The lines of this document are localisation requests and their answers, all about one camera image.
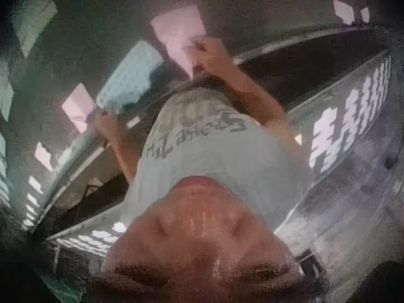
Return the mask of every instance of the lips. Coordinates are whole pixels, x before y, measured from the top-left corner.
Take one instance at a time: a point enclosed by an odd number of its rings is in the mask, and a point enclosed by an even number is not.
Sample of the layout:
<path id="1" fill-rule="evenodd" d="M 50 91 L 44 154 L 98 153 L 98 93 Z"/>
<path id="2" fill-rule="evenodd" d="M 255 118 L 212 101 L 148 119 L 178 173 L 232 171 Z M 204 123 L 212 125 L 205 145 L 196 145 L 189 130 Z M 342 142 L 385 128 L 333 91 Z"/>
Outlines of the lips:
<path id="1" fill-rule="evenodd" d="M 223 187 L 212 178 L 198 175 L 183 178 L 180 182 L 177 183 L 177 185 L 174 186 L 173 189 L 185 189 L 187 187 L 208 187 L 210 189 L 223 189 Z"/>

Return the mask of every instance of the hand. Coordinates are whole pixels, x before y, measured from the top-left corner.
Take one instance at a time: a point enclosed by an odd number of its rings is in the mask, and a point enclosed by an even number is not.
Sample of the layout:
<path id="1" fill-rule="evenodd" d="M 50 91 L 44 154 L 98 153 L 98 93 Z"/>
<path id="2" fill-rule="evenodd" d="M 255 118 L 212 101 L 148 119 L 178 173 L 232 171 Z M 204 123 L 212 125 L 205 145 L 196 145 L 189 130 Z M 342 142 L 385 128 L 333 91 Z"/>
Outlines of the hand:
<path id="1" fill-rule="evenodd" d="M 235 77 L 243 74 L 233 63 L 220 39 L 199 37 L 193 40 L 194 45 L 185 48 L 188 58 L 197 66 L 213 76 L 231 84 Z"/>
<path id="2" fill-rule="evenodd" d="M 98 110 L 95 116 L 95 127 L 112 145 L 123 139 L 124 127 L 111 111 Z"/>

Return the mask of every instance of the pink card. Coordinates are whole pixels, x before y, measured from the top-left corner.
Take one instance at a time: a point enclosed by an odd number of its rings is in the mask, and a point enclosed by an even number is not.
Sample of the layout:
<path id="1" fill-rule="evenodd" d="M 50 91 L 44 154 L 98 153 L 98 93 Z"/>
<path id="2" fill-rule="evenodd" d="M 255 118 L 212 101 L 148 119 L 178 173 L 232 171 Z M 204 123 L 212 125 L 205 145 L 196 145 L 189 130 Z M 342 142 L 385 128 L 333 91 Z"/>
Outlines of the pink card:
<path id="1" fill-rule="evenodd" d="M 192 78 L 193 64 L 183 51 L 191 46 L 191 39 L 206 35 L 201 17 L 196 5 L 175 9 L 159 15 L 151 21 L 157 39 L 165 44 L 171 59 Z"/>
<path id="2" fill-rule="evenodd" d="M 95 110 L 95 102 L 80 83 L 62 104 L 62 109 L 78 131 L 84 133 L 87 130 L 87 117 Z"/>

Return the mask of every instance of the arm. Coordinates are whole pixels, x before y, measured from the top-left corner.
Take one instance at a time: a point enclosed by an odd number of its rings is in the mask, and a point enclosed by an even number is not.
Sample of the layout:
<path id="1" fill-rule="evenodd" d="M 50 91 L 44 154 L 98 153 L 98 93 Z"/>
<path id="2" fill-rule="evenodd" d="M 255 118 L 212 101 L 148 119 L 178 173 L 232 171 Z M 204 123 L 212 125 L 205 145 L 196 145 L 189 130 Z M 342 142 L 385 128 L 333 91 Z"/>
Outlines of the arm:
<path id="1" fill-rule="evenodd" d="M 226 82 L 239 97 L 247 113 L 276 136 L 290 153 L 302 158 L 301 148 L 294 139 L 282 106 L 234 65 L 222 41 L 204 37 L 194 43 L 195 47 L 186 50 L 193 63 Z"/>
<path id="2" fill-rule="evenodd" d="M 125 140 L 124 127 L 113 113 L 101 110 L 97 112 L 95 125 L 111 144 L 126 180 L 132 183 L 136 176 L 140 155 L 133 144 Z"/>

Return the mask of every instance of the nose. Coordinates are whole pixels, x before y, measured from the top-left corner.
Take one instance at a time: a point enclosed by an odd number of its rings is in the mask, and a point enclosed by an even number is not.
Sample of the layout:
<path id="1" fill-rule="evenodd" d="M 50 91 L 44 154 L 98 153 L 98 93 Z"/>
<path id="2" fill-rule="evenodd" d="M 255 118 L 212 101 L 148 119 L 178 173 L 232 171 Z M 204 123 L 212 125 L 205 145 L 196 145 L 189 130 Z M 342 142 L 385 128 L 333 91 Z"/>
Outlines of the nose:
<path id="1" fill-rule="evenodd" d="M 161 215 L 162 228 L 167 236 L 215 240 L 240 234 L 245 211 L 232 201 L 191 199 L 170 205 Z"/>

